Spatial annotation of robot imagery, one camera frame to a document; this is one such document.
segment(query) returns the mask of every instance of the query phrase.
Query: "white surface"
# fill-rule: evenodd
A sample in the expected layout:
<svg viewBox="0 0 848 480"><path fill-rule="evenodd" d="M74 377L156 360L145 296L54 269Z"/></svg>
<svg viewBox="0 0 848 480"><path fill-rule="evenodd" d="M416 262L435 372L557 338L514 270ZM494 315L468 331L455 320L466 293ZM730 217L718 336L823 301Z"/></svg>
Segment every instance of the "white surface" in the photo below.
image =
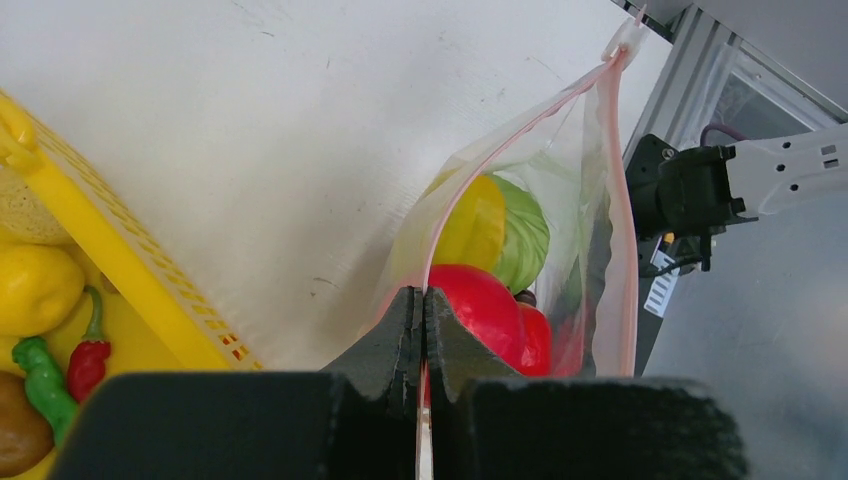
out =
<svg viewBox="0 0 848 480"><path fill-rule="evenodd" d="M430 417L430 408L423 407L423 418L420 420L421 427L418 433L418 441L421 447L418 449L418 480L433 479L433 426Z"/></svg>
<svg viewBox="0 0 848 480"><path fill-rule="evenodd" d="M844 480L848 192L735 225L712 270L680 278L646 376L709 385L752 480Z"/></svg>
<svg viewBox="0 0 848 480"><path fill-rule="evenodd" d="M599 63L605 0L0 2L0 84L75 144L266 366L355 340L448 156ZM626 142L670 45L625 72Z"/></svg>

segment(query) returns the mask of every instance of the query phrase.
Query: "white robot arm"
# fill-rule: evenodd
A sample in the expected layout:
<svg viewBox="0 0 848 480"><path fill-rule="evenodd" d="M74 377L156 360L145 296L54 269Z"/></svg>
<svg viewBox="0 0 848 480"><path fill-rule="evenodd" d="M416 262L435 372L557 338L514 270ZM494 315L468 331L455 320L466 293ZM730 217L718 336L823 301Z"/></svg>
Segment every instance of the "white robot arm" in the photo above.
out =
<svg viewBox="0 0 848 480"><path fill-rule="evenodd" d="M771 215L833 192L848 191L848 124L818 132L733 145L730 193L743 217Z"/></svg>

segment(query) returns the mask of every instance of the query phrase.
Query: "green chili pepper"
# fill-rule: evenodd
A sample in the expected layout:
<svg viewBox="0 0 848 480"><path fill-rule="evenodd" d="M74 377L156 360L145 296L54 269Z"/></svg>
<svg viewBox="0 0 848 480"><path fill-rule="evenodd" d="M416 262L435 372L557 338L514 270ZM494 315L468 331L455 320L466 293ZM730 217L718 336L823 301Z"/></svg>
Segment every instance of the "green chili pepper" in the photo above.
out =
<svg viewBox="0 0 848 480"><path fill-rule="evenodd" d="M65 388L65 376L41 337L21 339L12 360L26 372L24 388L29 403L53 428L53 443L62 445L77 413L77 402Z"/></svg>

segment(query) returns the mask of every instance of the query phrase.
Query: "lemon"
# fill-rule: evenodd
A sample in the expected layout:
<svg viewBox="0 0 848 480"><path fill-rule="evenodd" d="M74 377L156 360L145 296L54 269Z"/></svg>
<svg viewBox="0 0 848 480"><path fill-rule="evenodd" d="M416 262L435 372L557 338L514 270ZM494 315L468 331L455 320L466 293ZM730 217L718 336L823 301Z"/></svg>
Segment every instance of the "lemon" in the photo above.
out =
<svg viewBox="0 0 848 480"><path fill-rule="evenodd" d="M13 245L0 250L0 335L52 330L82 295L85 274L64 250Z"/></svg>

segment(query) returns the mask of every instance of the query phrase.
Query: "cable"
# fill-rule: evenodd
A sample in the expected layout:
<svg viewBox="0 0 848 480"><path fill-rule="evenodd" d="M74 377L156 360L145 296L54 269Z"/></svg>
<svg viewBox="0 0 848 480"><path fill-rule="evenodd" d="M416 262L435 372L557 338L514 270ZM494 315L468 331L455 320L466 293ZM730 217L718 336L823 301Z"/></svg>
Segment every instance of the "cable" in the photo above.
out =
<svg viewBox="0 0 848 480"><path fill-rule="evenodd" d="M742 135L742 133L740 133L739 130L736 130L733 127L730 127L730 126L725 125L723 123L711 123L711 124L707 125L706 127L704 127L703 130L701 130L700 145L702 147L707 145L707 134L712 132L713 130L715 130L717 132L721 132L721 133L727 135L728 137L736 140L737 142L741 142L743 140L748 140L748 137L746 137L745 135Z"/></svg>
<svg viewBox="0 0 848 480"><path fill-rule="evenodd" d="M680 260L677 260L674 263L666 265L660 269L654 269L654 271L640 271L639 278L656 278L665 275L673 270L677 270L678 268L685 267L687 265L694 265L696 263L701 263L703 258L700 255L692 255L689 257L683 257Z"/></svg>

